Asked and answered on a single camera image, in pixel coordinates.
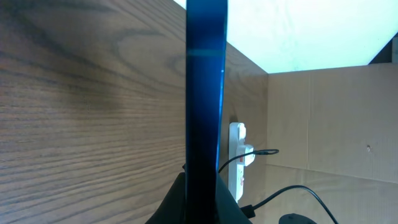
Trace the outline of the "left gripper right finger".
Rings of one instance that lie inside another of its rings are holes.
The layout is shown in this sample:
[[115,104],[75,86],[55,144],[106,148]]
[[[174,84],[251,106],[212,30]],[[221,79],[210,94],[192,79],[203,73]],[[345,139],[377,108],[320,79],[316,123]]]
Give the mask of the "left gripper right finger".
[[251,224],[251,221],[241,211],[219,174],[217,174],[215,203],[215,223]]

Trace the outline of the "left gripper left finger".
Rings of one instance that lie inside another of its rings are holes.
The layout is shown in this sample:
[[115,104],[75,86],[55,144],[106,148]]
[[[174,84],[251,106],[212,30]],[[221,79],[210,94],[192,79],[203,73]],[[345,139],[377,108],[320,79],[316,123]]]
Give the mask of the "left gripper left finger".
[[185,223],[185,173],[181,172],[146,224],[183,223]]

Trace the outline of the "blue Galaxy smartphone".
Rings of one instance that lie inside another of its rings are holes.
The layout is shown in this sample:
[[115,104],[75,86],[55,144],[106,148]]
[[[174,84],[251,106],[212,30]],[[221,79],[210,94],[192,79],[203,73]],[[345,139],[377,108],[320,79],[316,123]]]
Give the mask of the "blue Galaxy smartphone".
[[227,0],[188,0],[186,222],[213,223],[223,108]]

